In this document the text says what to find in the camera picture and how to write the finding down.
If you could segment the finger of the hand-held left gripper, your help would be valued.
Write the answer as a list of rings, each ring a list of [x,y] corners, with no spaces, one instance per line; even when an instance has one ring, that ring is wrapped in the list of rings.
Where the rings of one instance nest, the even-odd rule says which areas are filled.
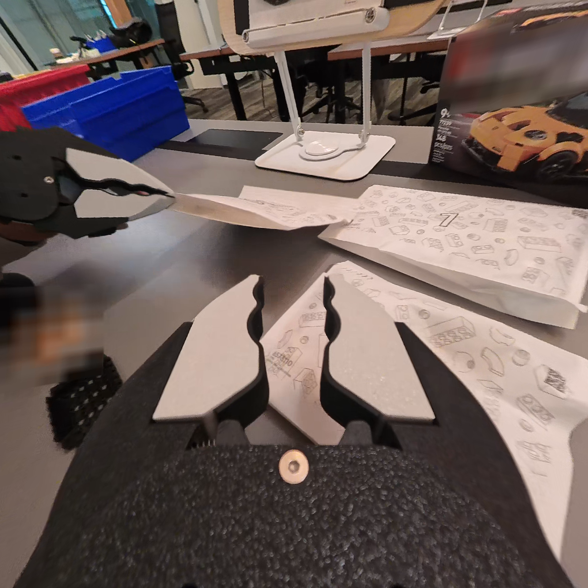
[[[67,148],[65,163],[66,198],[77,198],[92,189],[118,197],[174,197],[161,180],[125,159]]]
[[[170,195],[115,195],[102,189],[86,189],[74,205],[77,218],[126,218],[128,221],[148,217],[169,208],[175,202]]]

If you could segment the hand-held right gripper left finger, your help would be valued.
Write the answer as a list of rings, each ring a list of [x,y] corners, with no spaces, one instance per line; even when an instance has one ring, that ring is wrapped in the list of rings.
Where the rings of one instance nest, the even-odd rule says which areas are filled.
[[[196,422],[217,437],[226,422],[246,429],[269,402],[261,344],[264,280],[249,275],[199,312],[152,414],[156,423]]]

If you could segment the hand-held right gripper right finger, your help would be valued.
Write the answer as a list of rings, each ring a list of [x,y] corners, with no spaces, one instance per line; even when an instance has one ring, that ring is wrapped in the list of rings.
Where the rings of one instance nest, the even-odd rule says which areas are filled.
[[[344,430],[370,442],[393,442],[395,424],[433,425],[435,412],[393,317],[347,282],[323,287],[327,344],[320,405]]]

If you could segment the long blue storage bin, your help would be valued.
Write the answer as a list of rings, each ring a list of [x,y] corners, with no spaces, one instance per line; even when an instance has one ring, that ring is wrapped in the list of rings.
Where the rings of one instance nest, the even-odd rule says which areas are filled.
[[[185,112],[170,66],[122,72],[21,108],[34,129],[60,127],[84,139],[136,130]]]
[[[134,161],[189,128],[184,108],[143,113],[111,111],[78,121],[78,136],[127,161]]]

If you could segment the white brick-print paper bag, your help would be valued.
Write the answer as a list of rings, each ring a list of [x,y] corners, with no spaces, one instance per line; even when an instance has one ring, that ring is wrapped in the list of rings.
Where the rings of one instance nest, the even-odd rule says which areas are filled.
[[[572,489],[584,458],[572,434],[587,426],[587,359],[504,325],[391,282],[351,261],[335,264],[262,337],[270,405],[314,442],[335,442],[338,424],[319,407],[319,371],[327,344],[324,278],[341,275],[433,351],[489,416],[517,464],[549,546],[571,569],[579,517],[572,497],[587,502],[587,485]]]
[[[574,329],[587,287],[587,211],[373,185],[319,238],[490,309]]]
[[[238,197],[177,193],[169,210],[225,224],[293,231],[348,224],[359,207],[353,198],[246,185]]]

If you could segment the white book stand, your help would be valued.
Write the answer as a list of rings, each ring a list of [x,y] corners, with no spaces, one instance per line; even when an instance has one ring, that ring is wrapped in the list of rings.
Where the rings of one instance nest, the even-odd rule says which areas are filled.
[[[233,1],[218,1],[224,40],[236,54],[273,55],[289,111],[292,134],[259,156],[258,168],[317,178],[364,178],[396,144],[389,136],[371,136],[371,43],[401,38],[435,16],[445,1],[384,1],[384,6],[262,28],[239,28]],[[362,44],[362,126],[358,134],[310,131],[296,106],[286,51]]]

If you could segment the black desk mat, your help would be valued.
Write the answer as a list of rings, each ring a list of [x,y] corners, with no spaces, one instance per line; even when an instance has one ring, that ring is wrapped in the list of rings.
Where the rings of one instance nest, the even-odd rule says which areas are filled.
[[[206,129],[195,138],[187,141],[169,140],[159,145],[159,149],[194,153],[197,155],[217,156],[226,159],[246,160],[253,162],[259,156],[266,154],[263,148],[270,144],[270,140],[277,139],[278,133],[262,130],[233,130]],[[574,193],[569,186],[555,186],[555,195],[544,193],[533,195],[518,191],[517,195],[508,196],[509,189],[503,183],[493,180],[477,178],[427,163],[400,162],[395,160],[381,160],[371,171],[371,174],[382,175],[387,178],[398,177],[411,180],[425,180],[430,182],[453,184],[459,187],[485,187],[493,190],[492,199],[505,198],[508,201],[547,203],[553,205],[577,208],[587,211],[587,188]]]

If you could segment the person's left hand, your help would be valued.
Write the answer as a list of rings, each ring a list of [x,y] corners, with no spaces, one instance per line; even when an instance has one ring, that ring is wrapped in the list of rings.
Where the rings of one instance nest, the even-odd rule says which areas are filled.
[[[40,231],[33,224],[1,222],[1,238],[24,246],[43,244],[55,235],[55,232]]]

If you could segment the red storage bin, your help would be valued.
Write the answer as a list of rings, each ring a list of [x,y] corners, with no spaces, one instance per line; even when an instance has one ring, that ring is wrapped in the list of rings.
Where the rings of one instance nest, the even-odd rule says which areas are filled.
[[[88,65],[58,67],[1,83],[1,131],[30,128],[22,108],[89,83]]]

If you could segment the wooden top office table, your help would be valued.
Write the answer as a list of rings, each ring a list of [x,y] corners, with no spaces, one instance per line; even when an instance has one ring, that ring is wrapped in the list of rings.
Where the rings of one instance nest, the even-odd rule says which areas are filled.
[[[74,65],[86,65],[87,77],[92,81],[99,81],[105,77],[111,77],[120,73],[118,63],[128,62],[133,64],[136,70],[145,70],[162,65],[159,57],[159,49],[165,46],[163,39],[151,40],[130,48],[121,48],[99,54],[97,57],[84,58],[71,63],[50,64],[50,70],[60,70]]]
[[[279,119],[283,122],[290,121],[283,85],[273,55],[241,56],[231,48],[224,47],[185,53],[180,55],[180,58],[183,62],[197,60],[204,75],[225,76],[233,110],[238,121],[246,121],[247,118],[235,74],[267,71],[273,82]]]
[[[420,52],[444,51],[450,43],[449,38],[429,39],[429,35],[407,36],[389,40],[378,40],[371,43],[371,55],[383,56],[393,54],[412,54]],[[340,45],[327,55],[328,61],[340,61],[345,59],[356,59],[362,56],[361,43],[348,43]]]

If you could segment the black office chair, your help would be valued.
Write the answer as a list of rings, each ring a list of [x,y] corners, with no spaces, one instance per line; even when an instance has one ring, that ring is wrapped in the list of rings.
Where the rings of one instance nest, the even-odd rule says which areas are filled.
[[[186,77],[188,77],[190,74],[194,73],[194,71],[195,71],[193,66],[188,65],[187,62],[183,62],[183,61],[172,62],[171,69],[172,69],[172,74],[173,74],[176,82],[179,82],[180,80],[185,79]],[[205,105],[204,101],[202,101],[202,99],[195,97],[195,96],[191,96],[191,95],[190,96],[185,95],[183,93],[180,93],[180,95],[181,95],[183,103],[185,105],[197,106],[202,109],[204,114],[209,113],[209,109]]]
[[[301,119],[310,114],[312,109],[303,111],[307,87],[314,84],[317,89],[327,91],[328,100],[318,100],[312,106],[318,110],[323,104],[334,110],[334,122],[346,121],[345,75],[340,62],[329,61],[328,53],[332,47],[302,49],[298,52],[295,70],[295,97]]]

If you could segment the black LEGO chassis piece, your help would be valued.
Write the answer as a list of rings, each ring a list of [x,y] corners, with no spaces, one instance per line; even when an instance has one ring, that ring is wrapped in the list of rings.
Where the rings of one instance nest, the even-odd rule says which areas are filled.
[[[99,374],[52,387],[45,403],[54,442],[66,452],[78,448],[121,386],[114,362],[104,355]]]

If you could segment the black bag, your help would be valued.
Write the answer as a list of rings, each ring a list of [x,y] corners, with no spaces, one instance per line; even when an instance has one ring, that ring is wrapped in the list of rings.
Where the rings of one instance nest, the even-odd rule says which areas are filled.
[[[116,49],[136,47],[152,39],[152,27],[144,19],[133,18],[118,27],[111,27],[107,38]]]

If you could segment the toy car set box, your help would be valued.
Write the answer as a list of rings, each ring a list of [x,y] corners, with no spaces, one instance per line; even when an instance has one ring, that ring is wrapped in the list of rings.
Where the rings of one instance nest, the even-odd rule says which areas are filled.
[[[587,1],[496,11],[451,40],[429,163],[587,192]]]

